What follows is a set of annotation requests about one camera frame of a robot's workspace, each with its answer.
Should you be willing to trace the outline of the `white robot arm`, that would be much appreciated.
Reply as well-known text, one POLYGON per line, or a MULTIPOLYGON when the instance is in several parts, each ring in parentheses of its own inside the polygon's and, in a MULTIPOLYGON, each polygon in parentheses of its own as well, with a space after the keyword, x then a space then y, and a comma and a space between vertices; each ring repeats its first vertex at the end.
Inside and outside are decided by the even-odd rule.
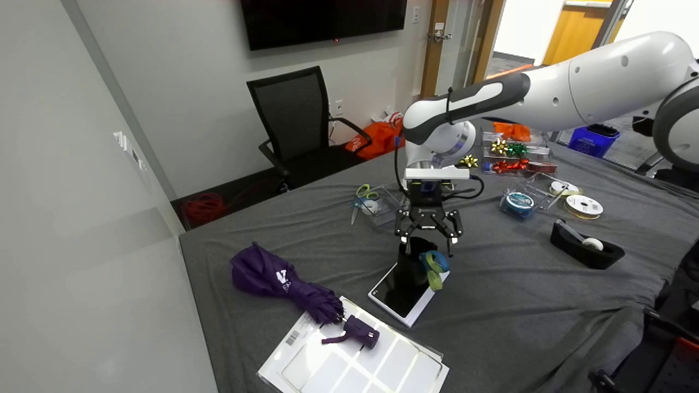
POLYGON ((407 167, 398 186, 407 204, 395 236, 441 230, 461 239, 457 211, 443 207, 437 186, 467 178, 460 167, 478 138, 478 122, 520 122, 534 130, 602 123, 652 108, 652 138, 675 169, 699 171, 699 62, 675 33, 655 31, 592 47, 556 64, 532 67, 415 100, 402 118, 407 167))

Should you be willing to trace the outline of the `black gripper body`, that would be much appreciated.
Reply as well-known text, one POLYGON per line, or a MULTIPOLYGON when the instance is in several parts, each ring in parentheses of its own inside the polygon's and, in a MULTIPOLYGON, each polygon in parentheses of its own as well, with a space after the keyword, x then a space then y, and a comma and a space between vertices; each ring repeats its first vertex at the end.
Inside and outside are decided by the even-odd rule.
POLYGON ((447 239, 463 236, 461 213, 443 207, 443 180, 407 180, 407 201, 395 213, 395 233, 410 239, 415 230, 440 230, 447 239))

